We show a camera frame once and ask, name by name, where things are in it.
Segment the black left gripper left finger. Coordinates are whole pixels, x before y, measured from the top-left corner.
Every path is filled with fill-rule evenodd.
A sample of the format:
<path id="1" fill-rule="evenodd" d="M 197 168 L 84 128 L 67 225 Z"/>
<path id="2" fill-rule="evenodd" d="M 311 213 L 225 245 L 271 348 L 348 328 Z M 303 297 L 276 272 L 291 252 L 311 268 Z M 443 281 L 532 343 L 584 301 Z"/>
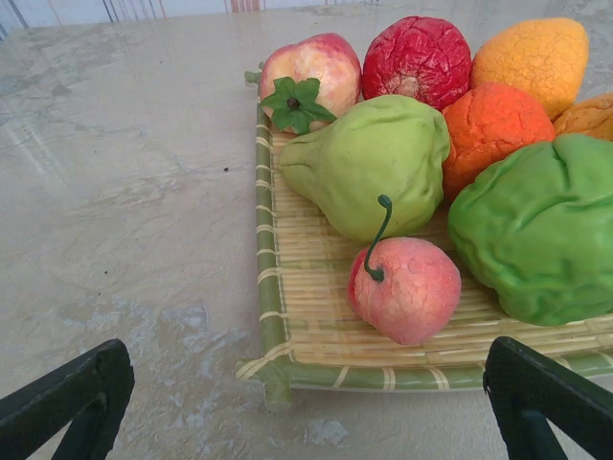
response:
<path id="1" fill-rule="evenodd" d="M 26 459 L 64 427 L 55 459 L 104 459 L 134 388 L 128 350 L 107 340 L 1 400 L 1 457 Z"/>

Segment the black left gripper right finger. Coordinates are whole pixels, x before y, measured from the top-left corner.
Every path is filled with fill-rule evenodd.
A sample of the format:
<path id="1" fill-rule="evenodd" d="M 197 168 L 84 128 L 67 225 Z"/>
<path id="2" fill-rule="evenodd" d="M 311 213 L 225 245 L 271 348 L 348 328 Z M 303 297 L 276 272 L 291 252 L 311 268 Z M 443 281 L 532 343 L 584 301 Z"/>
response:
<path id="1" fill-rule="evenodd" d="M 612 394 L 530 347 L 496 338 L 483 387 L 510 459 L 565 459 L 553 426 L 593 458 L 612 457 Z"/>

